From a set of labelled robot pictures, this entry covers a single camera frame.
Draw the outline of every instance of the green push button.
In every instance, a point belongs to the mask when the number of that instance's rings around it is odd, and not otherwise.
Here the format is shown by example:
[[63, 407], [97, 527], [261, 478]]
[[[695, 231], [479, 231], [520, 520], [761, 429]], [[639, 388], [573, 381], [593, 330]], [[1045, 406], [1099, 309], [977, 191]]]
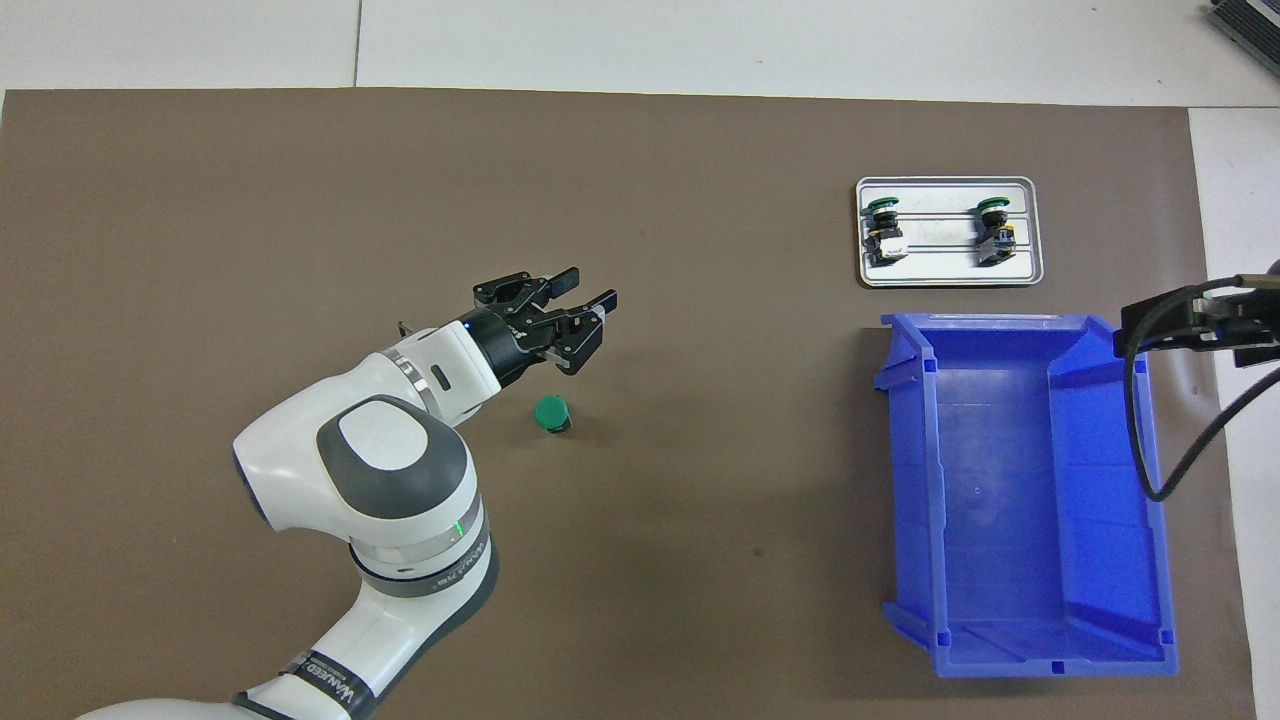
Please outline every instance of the green push button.
[[549, 433], [563, 433], [573, 424], [568, 416], [568, 402], [558, 395], [548, 395], [534, 406], [534, 420]]
[[995, 210], [996, 208], [1005, 208], [1007, 205], [1009, 205], [1007, 197], [988, 197], [978, 204], [978, 214], [980, 215], [989, 210]]

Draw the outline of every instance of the brown mat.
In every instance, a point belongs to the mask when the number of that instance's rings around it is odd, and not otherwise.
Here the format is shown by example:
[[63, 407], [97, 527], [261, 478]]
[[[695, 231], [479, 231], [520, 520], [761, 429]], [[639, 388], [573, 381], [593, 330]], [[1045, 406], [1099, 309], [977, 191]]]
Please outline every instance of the brown mat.
[[[1181, 675], [945, 682], [881, 616], [879, 315], [1117, 320], [1203, 279], [1184, 110], [10, 91], [0, 141], [5, 716], [270, 678], [357, 580], [337, 541], [261, 524], [232, 438], [397, 320], [571, 264], [584, 299], [620, 291], [604, 347], [462, 425], [503, 575], [380, 719], [1253, 716], [1220, 445], [1169, 507]], [[1030, 177], [1046, 279], [859, 287], [874, 174]], [[1155, 377], [1169, 468], [1212, 375]], [[530, 418], [549, 392], [567, 436]]]

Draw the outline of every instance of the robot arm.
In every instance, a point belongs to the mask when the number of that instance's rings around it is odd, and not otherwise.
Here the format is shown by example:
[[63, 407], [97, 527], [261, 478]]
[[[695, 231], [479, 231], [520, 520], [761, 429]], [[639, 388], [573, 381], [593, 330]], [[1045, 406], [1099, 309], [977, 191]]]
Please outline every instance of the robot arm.
[[[1249, 291], [1222, 297], [1208, 295], [1229, 287]], [[1230, 348], [1235, 351], [1236, 368], [1280, 360], [1280, 260], [1265, 275], [1239, 274], [1184, 286], [1128, 305], [1120, 315], [1121, 327], [1115, 332], [1112, 342], [1116, 357], [1124, 359], [1121, 377], [1129, 451], [1133, 454], [1143, 493], [1155, 502], [1164, 502], [1226, 423], [1260, 395], [1280, 383], [1280, 369], [1263, 375], [1219, 413], [1187, 448], [1169, 479], [1157, 488], [1147, 469], [1138, 433], [1133, 382], [1138, 355], [1176, 347], [1194, 351]]]
[[352, 609], [276, 678], [232, 705], [131, 702], [82, 720], [364, 720], [408, 667], [488, 600], [498, 574], [471, 454], [453, 429], [543, 361], [577, 373], [617, 307], [608, 291], [547, 310], [579, 283], [517, 273], [475, 287], [475, 309], [403, 332], [355, 369], [320, 380], [232, 443], [259, 514], [275, 530], [347, 542], [361, 577]]

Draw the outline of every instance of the blue storage bin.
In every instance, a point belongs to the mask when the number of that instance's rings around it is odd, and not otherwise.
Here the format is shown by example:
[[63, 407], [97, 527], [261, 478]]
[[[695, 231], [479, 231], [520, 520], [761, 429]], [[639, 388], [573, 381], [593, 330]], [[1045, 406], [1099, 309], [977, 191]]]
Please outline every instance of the blue storage bin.
[[943, 678], [1178, 673], [1164, 514], [1138, 484], [1106, 320], [882, 322], [897, 548], [886, 618]]

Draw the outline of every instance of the black cable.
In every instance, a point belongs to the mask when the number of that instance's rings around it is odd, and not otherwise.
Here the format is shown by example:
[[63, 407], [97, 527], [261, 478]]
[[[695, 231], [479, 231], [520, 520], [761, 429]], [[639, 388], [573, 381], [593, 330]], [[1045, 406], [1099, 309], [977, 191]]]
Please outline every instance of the black cable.
[[[1188, 286], [1176, 292], [1171, 292], [1164, 300], [1157, 302], [1151, 310], [1148, 310], [1147, 314], [1144, 314], [1142, 319], [1138, 320], [1138, 324], [1134, 327], [1133, 332], [1129, 333], [1128, 338], [1129, 342], [1124, 355], [1124, 375], [1123, 375], [1125, 424], [1129, 430], [1129, 450], [1133, 452], [1134, 464], [1138, 468], [1138, 479], [1142, 480], [1143, 492], [1147, 493], [1147, 497], [1149, 497], [1156, 502], [1164, 502], [1165, 498], [1167, 498], [1169, 495], [1174, 492], [1174, 488], [1178, 487], [1178, 483], [1176, 482], [1166, 483], [1160, 489], [1156, 489], [1156, 487], [1151, 482], [1151, 474], [1147, 471], [1146, 455], [1143, 455], [1142, 452], [1142, 438], [1138, 436], [1138, 406], [1137, 402], [1134, 401], [1134, 395], [1135, 395], [1134, 380], [1137, 374], [1134, 370], [1138, 364], [1138, 354], [1142, 351], [1142, 341], [1143, 338], [1147, 337], [1147, 333], [1151, 332], [1151, 328], [1156, 324], [1156, 322], [1167, 315], [1169, 311], [1172, 310], [1174, 307], [1178, 307], [1179, 305], [1187, 302], [1188, 300], [1199, 297], [1201, 295], [1204, 295], [1211, 290], [1219, 290], [1224, 287], [1240, 287], [1243, 282], [1244, 281], [1243, 278], [1240, 278], [1240, 275], [1231, 275], [1229, 278], [1219, 278], [1215, 281]], [[1193, 456], [1190, 460], [1194, 461], [1196, 457]]]
[[1219, 413], [1217, 416], [1213, 418], [1213, 421], [1210, 423], [1196, 438], [1196, 442], [1193, 442], [1192, 446], [1187, 448], [1187, 452], [1183, 455], [1183, 459], [1179, 460], [1178, 466], [1174, 468], [1172, 474], [1169, 475], [1169, 479], [1165, 480], [1164, 487], [1160, 488], [1160, 493], [1164, 495], [1165, 497], [1169, 497], [1170, 493], [1174, 492], [1174, 488], [1178, 487], [1178, 483], [1183, 480], [1183, 475], [1185, 475], [1187, 470], [1190, 469], [1192, 462], [1196, 462], [1196, 459], [1199, 457], [1199, 454], [1208, 446], [1210, 442], [1213, 441], [1217, 433], [1222, 432], [1222, 428], [1226, 427], [1226, 424], [1231, 420], [1231, 418], [1235, 418], [1236, 414], [1240, 413], [1240, 410], [1244, 410], [1245, 405], [1257, 400], [1260, 395], [1270, 389], [1271, 386], [1276, 383], [1280, 383], [1280, 368], [1276, 368], [1275, 370], [1271, 370], [1266, 375], [1262, 375], [1261, 380], [1253, 383], [1253, 386], [1251, 386], [1249, 389], [1240, 393], [1240, 397], [1236, 397], [1234, 401], [1231, 401], [1231, 404], [1226, 406], [1226, 410]]

